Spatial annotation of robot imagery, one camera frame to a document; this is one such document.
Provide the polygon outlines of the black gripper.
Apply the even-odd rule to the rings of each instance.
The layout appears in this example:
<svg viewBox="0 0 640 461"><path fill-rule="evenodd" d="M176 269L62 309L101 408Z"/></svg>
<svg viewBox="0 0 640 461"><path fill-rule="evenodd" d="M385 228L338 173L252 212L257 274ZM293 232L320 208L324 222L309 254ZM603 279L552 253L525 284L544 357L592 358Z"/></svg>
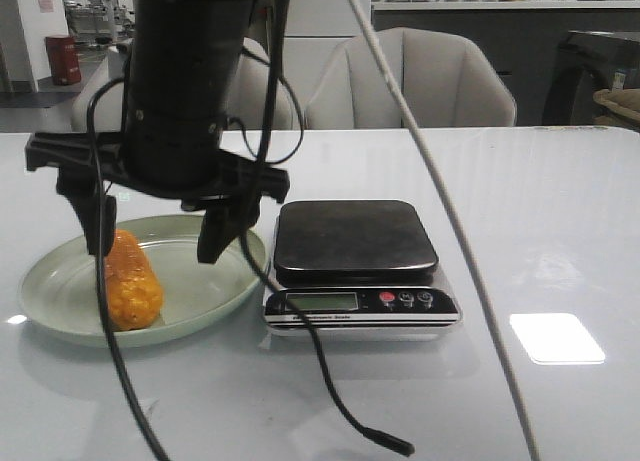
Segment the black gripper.
<svg viewBox="0 0 640 461"><path fill-rule="evenodd" d="M259 200L283 202L289 176L221 148L231 122L226 112L196 120L129 112L118 131L32 135L25 147L30 171L57 169L56 192L70 203L89 255L111 251L116 199L100 185L111 181L186 210L203 211L197 245L200 263L215 264L228 245L255 225Z"/></svg>

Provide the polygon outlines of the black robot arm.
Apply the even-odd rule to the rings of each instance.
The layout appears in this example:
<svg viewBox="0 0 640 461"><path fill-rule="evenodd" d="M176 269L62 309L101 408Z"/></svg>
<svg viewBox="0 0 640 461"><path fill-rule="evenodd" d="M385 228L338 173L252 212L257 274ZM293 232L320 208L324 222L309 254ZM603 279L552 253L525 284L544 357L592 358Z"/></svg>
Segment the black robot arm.
<svg viewBox="0 0 640 461"><path fill-rule="evenodd" d="M116 203L107 180L203 211L197 257L214 263L259 215L263 196L283 201L288 174L223 150L227 99L258 0L137 0L116 131L33 134L26 167L54 167L91 255L110 250Z"/></svg>

